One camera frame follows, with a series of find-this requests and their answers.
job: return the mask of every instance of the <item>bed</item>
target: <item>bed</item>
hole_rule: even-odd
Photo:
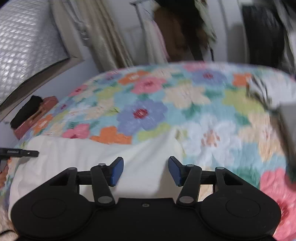
[[[203,170],[223,166],[273,198],[282,219],[274,237],[296,239],[296,188],[277,118],[246,95],[255,74],[282,81],[276,69],[226,63],[182,62],[102,73],[85,82],[40,119],[20,140],[35,136],[137,144],[178,127],[183,163]],[[7,205],[18,159],[9,163],[1,190]],[[203,189],[203,195],[211,188]]]

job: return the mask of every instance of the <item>white wall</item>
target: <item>white wall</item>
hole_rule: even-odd
[[[135,64],[144,64],[146,58],[142,30],[135,8],[129,4],[131,1],[108,0],[115,22]],[[218,37],[214,47],[215,61],[244,63],[247,53],[240,4],[252,3],[253,0],[207,0],[207,2]],[[205,56],[205,60],[210,60],[209,54]]]

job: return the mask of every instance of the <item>orange flower pattern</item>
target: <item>orange flower pattern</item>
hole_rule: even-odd
[[[149,74],[147,71],[140,70],[138,72],[127,74],[125,77],[119,80],[119,83],[122,85],[127,85],[129,83],[134,83],[140,80],[141,77]]]
[[[32,128],[34,131],[34,135],[38,134],[41,130],[46,128],[52,119],[53,119],[53,115],[50,114],[38,120],[37,123]]]
[[[250,73],[245,74],[233,74],[234,81],[232,84],[236,87],[245,87],[247,86],[248,79],[252,78]]]
[[[118,134],[115,126],[105,127],[101,129],[99,136],[91,136],[91,140],[104,143],[104,144],[131,144],[131,136],[125,136],[124,134]]]

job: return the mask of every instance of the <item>pink garment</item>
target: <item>pink garment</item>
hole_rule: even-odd
[[[270,196],[281,208],[281,222],[274,238],[278,241],[296,239],[296,186],[291,184],[285,170],[266,171],[260,178],[260,190]]]
[[[153,24],[153,26],[155,28],[155,33],[156,33],[156,35],[158,37],[159,44],[160,44],[160,46],[162,48],[162,51],[164,52],[166,58],[168,59],[169,56],[168,56],[168,52],[167,52],[166,47],[165,47],[165,40],[163,38],[163,35],[162,35],[157,23],[155,21],[152,21],[152,24]]]

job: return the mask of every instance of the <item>blurred object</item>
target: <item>blurred object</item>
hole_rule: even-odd
[[[154,21],[145,20],[146,42],[149,64],[165,64],[168,62],[168,52],[161,31]]]
[[[204,24],[199,11],[195,7],[194,0],[156,0],[156,2],[173,12],[187,24],[191,23],[195,28],[201,28]]]
[[[296,102],[284,104],[279,108],[279,121],[281,132],[288,151],[288,164],[296,168]]]
[[[49,112],[56,104],[58,100],[55,96],[46,97],[43,103],[39,107],[38,111],[23,122],[16,130],[13,130],[15,136],[21,139],[23,135],[47,112]]]
[[[43,100],[41,97],[32,95],[30,100],[18,111],[16,116],[10,122],[11,128],[18,128],[25,120],[34,115],[38,111],[42,102]]]
[[[288,4],[296,12],[296,1],[295,0],[283,0],[283,3]]]
[[[0,8],[2,8],[3,7],[3,5],[5,4],[5,3],[7,3],[9,0],[0,0]]]
[[[280,69],[296,74],[296,11],[291,7],[292,1],[274,0],[279,17],[285,27],[285,48]]]
[[[68,58],[48,0],[10,0],[0,9],[0,105],[36,73]]]
[[[182,34],[186,39],[186,43],[194,60],[203,60],[200,44],[207,47],[207,35],[203,33],[204,31],[202,28],[204,26],[204,21],[200,16],[199,10],[195,6],[195,1],[156,0],[156,2],[161,7],[166,8],[169,12],[175,15],[175,19],[177,19],[181,25]]]
[[[4,170],[0,173],[0,188],[4,187],[7,174],[8,174],[8,165],[6,165]]]
[[[271,9],[243,6],[242,13],[250,48],[250,63],[277,68],[284,50],[284,27]]]
[[[249,81],[249,95],[257,97],[269,110],[280,105],[296,103],[296,82],[293,79],[280,80],[278,76],[260,78],[253,75]]]
[[[195,0],[195,7],[199,11],[201,18],[204,21],[202,29],[206,34],[205,36],[204,33],[200,33],[201,31],[199,31],[197,36],[200,39],[202,46],[205,46],[205,48],[207,48],[207,45],[213,47],[213,44],[217,41],[217,35],[211,21],[207,3],[205,0]]]
[[[77,4],[76,4],[75,0],[62,0],[62,3],[63,3],[65,10],[67,11],[69,16],[71,17],[73,23],[75,24],[75,27],[79,31],[80,37],[83,41],[83,44],[85,46],[87,46],[89,38],[88,38],[88,35],[86,32],[86,26],[83,23],[82,17],[80,15],[80,12],[78,11]]]
[[[73,6],[71,1],[64,0],[64,4]],[[95,58],[104,71],[133,66],[132,59],[125,47],[119,31],[111,17],[107,4],[102,0],[78,0],[77,9],[66,7],[70,16],[81,15],[82,20],[75,20],[87,36],[83,39],[93,50]]]
[[[155,1],[151,1],[151,9],[155,12],[159,7],[160,7],[160,5],[157,3],[157,2],[155,2]]]
[[[163,35],[170,61],[181,61],[187,44],[177,16],[168,9],[159,7],[154,13],[154,20]]]

